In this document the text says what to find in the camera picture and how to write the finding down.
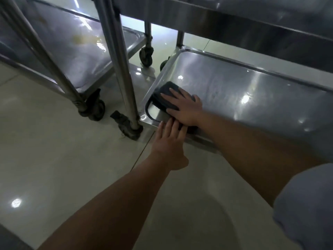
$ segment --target finger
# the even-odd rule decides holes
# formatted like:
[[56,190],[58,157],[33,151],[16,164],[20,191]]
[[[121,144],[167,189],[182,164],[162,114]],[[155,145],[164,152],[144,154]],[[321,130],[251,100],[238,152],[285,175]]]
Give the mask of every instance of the finger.
[[173,110],[173,109],[166,109],[167,113],[174,118],[178,119],[179,111]]
[[183,96],[184,96],[186,99],[190,99],[190,100],[192,100],[191,95],[190,95],[187,91],[185,91],[185,90],[182,89],[182,88],[179,88],[179,91],[183,94]]
[[163,93],[161,93],[161,96],[162,96],[165,100],[167,100],[168,102],[172,103],[173,105],[177,105],[177,104],[178,104],[178,99],[177,99],[177,98],[174,98],[174,97],[172,97],[172,96],[167,96],[167,95],[165,95],[165,94],[163,94]]
[[164,127],[164,122],[161,121],[159,124],[159,127],[157,128],[156,134],[155,134],[155,140],[159,140],[162,137],[163,127]]
[[179,127],[179,121],[175,120],[172,125],[170,137],[173,137],[175,139],[178,138],[178,133],[179,133],[178,127]]
[[181,94],[179,94],[178,92],[176,92],[174,89],[169,88],[170,92],[178,99],[182,99],[184,98]]
[[184,140],[185,140],[186,133],[187,133],[187,128],[188,128],[188,126],[183,125],[181,127],[181,130],[179,131],[178,139],[181,140],[182,142],[184,142]]
[[172,128],[172,123],[173,119],[169,118],[168,122],[165,125],[164,133],[163,133],[163,138],[167,138],[170,136],[171,133],[171,128]]
[[194,95],[194,99],[195,99],[196,103],[201,103],[202,104],[201,99],[199,98],[199,96]]

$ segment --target left hand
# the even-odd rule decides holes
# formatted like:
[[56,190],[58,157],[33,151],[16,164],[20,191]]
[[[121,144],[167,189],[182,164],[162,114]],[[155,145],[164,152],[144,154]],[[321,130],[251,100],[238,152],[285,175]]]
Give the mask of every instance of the left hand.
[[179,128],[179,122],[170,118],[165,125],[160,122],[156,131],[154,143],[152,145],[151,155],[157,156],[166,163],[169,170],[179,170],[185,168],[189,164],[189,160],[185,157],[183,144],[187,132],[187,126]]

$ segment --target stainless steel cart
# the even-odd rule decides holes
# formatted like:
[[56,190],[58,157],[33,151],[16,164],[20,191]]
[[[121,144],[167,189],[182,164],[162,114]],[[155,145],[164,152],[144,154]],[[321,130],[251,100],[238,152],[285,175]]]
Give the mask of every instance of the stainless steel cart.
[[[0,0],[0,61],[70,99],[82,116],[99,121],[105,104],[99,87],[114,73],[98,19],[42,0]],[[151,29],[122,28],[126,55],[143,46],[152,64]]]
[[[183,46],[187,32],[332,73],[331,2],[319,9],[314,3],[325,0],[94,1],[109,49],[122,44],[120,13],[179,31],[175,51],[162,63],[138,112],[133,94],[123,95],[132,109],[127,112],[132,126],[123,126],[123,132],[135,130],[136,119],[140,125],[156,128],[168,118],[151,104],[150,97],[156,88],[172,81],[201,97],[211,112],[306,141],[322,157],[333,160],[332,86],[318,86]],[[123,86],[131,87],[125,49],[119,50],[115,56],[123,61],[115,71]],[[200,130],[188,135],[187,141],[215,151]]]

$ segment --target right hand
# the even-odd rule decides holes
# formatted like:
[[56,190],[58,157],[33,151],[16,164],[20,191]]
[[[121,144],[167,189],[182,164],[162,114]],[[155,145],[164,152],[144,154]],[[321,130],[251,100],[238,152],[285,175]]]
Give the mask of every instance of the right hand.
[[167,96],[161,94],[161,96],[179,108],[179,111],[173,109],[167,109],[167,113],[176,118],[179,122],[187,126],[197,126],[199,120],[199,114],[202,112],[202,102],[197,95],[194,95],[195,102],[192,100],[191,95],[184,89],[179,88],[178,93],[172,88],[170,92],[175,96]]

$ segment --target metal tube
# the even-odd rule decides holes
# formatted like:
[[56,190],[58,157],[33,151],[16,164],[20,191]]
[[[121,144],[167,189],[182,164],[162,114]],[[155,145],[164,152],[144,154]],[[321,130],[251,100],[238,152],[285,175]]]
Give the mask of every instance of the metal tube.
[[66,93],[80,112],[87,109],[85,101],[70,80],[56,65],[51,54],[13,0],[0,0],[0,13],[12,29],[21,37],[39,61],[54,75],[56,83]]
[[184,42],[184,32],[178,31],[176,46],[182,47],[183,42]]
[[132,129],[137,130],[140,128],[138,123],[138,109],[135,102],[133,82],[129,69],[119,10],[113,6],[112,0],[94,0],[94,3],[123,96],[127,117],[131,122]]
[[147,37],[147,47],[152,47],[152,24],[149,22],[144,22],[144,33]]

